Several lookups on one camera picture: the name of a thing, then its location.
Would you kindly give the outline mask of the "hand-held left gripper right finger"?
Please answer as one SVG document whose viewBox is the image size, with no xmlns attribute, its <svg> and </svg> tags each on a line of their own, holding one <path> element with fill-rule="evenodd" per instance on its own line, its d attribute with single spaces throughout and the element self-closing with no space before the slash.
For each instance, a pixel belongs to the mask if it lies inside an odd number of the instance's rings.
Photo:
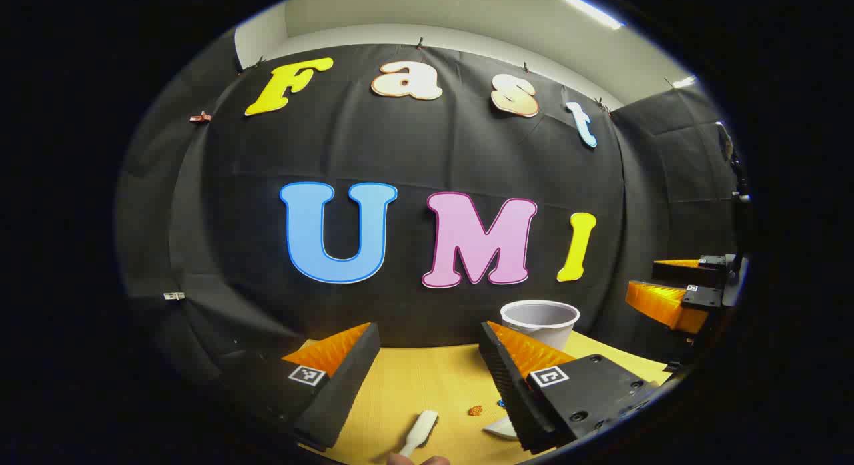
<svg viewBox="0 0 854 465">
<path fill-rule="evenodd" d="M 478 347 L 522 449 L 533 455 L 610 428 L 659 388 L 606 356 L 573 358 L 491 320 L 481 324 Z"/>
</svg>

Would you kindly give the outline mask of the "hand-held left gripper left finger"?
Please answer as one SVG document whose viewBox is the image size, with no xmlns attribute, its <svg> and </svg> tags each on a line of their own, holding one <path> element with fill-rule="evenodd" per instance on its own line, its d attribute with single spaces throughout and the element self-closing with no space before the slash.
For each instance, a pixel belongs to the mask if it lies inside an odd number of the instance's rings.
<svg viewBox="0 0 854 465">
<path fill-rule="evenodd" d="M 335 446 L 379 350 L 379 327 L 367 322 L 289 354 L 246 352 L 219 383 L 265 432 L 325 452 Z"/>
</svg>

